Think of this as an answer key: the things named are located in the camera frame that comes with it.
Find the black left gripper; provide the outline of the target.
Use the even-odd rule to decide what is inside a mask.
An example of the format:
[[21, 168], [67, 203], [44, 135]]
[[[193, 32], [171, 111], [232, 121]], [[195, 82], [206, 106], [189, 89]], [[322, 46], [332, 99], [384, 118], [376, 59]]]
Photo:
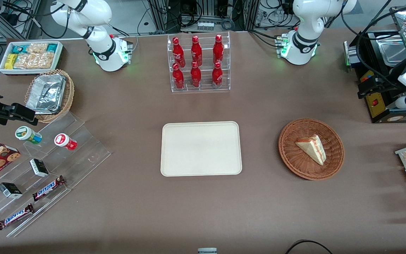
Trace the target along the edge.
[[379, 76], [374, 76], [374, 80], [365, 80], [359, 83], [358, 99], [363, 99], [374, 93], [390, 92], [392, 97], [401, 93], [401, 85], [386, 81]]

